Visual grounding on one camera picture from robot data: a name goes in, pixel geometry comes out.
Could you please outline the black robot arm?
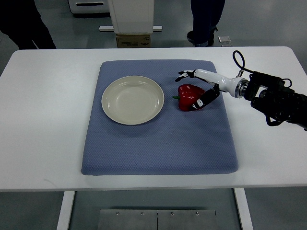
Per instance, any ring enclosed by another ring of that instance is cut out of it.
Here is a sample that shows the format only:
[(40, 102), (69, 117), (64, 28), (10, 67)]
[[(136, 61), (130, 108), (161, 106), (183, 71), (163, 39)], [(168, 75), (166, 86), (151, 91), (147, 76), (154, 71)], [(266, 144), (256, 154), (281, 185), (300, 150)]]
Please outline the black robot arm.
[(263, 113), (267, 125), (271, 127), (286, 121), (307, 129), (307, 97), (291, 89), (290, 79), (245, 68), (245, 59), (238, 50), (232, 56), (240, 68), (237, 77), (242, 76), (244, 71), (250, 73), (249, 80), (242, 80), (236, 86), (235, 97), (241, 96), (250, 101), (251, 107)]

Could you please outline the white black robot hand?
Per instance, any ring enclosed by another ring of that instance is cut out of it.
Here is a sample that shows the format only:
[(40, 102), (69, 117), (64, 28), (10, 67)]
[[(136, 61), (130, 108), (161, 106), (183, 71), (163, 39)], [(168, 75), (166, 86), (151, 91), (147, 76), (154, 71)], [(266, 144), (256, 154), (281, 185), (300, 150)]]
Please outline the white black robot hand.
[(185, 70), (179, 72), (179, 75), (175, 80), (176, 82), (189, 77), (200, 79), (212, 86), (212, 88), (205, 90), (206, 93), (201, 97), (204, 107), (218, 98), (220, 92), (227, 92), (235, 98), (241, 98), (244, 95), (245, 87), (248, 85), (248, 81), (242, 77), (230, 79), (203, 69)]

